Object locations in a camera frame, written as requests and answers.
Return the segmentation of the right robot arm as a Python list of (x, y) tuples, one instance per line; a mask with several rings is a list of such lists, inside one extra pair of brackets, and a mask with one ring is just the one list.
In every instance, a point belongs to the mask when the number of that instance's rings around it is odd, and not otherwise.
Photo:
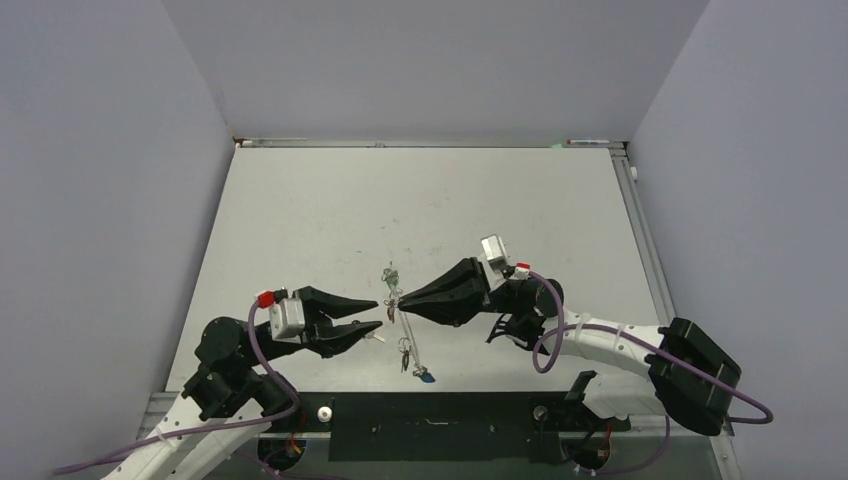
[(589, 428), (600, 419), (667, 416), (705, 436), (718, 435), (741, 368), (695, 322), (634, 325), (577, 314), (564, 305), (561, 285), (528, 265), (495, 272), (466, 258), (424, 287), (401, 295), (400, 311), (439, 325), (460, 327), (482, 313), (500, 315), (490, 339), (505, 337), (548, 369), (561, 356), (616, 368), (575, 381), (565, 401), (567, 419)]

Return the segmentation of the black headed key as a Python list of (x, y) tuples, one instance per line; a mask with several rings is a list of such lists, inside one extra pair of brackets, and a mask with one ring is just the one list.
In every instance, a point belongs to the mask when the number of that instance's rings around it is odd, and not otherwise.
[(386, 340), (385, 340), (382, 336), (380, 336), (379, 334), (377, 334), (377, 333), (375, 333), (375, 332), (369, 332), (369, 333), (367, 333), (367, 334), (365, 335), (365, 338), (366, 338), (366, 339), (369, 339), (369, 340), (376, 340), (376, 341), (381, 342), (381, 343), (385, 343), (385, 342), (386, 342)]

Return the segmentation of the large grey keyring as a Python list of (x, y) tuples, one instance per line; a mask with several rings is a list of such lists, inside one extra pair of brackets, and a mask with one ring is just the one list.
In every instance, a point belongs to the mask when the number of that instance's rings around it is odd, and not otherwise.
[(384, 302), (386, 300), (393, 300), (394, 303), (395, 303), (395, 319), (396, 319), (396, 321), (393, 324), (399, 324), (401, 329), (402, 329), (402, 335), (401, 335), (400, 339), (398, 340), (398, 350), (401, 354), (401, 371), (411, 373), (413, 376), (414, 376), (415, 372), (419, 372), (419, 371), (429, 372), (428, 369), (421, 362), (418, 344), (415, 340), (410, 321), (408, 320), (407, 315), (404, 312), (402, 312), (399, 308), (399, 302), (400, 302), (403, 291), (399, 286), (400, 276), (399, 276), (398, 270), (397, 270), (397, 275), (395, 277), (391, 277), (391, 278), (388, 278), (386, 280), (383, 279), (383, 271), (382, 271), (381, 281), (386, 285), (386, 287), (388, 289), (388, 295), (387, 295), (386, 299), (384, 300)]

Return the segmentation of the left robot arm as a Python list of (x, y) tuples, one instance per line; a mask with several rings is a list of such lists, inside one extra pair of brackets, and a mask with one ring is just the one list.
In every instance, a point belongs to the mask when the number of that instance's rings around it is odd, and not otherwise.
[(279, 289), (257, 294), (247, 320), (211, 320), (195, 349), (197, 370), (148, 436), (119, 454), (108, 478), (202, 479), (249, 439), (289, 428), (300, 397), (271, 360), (348, 351), (381, 327), (355, 319), (377, 305), (314, 287)]

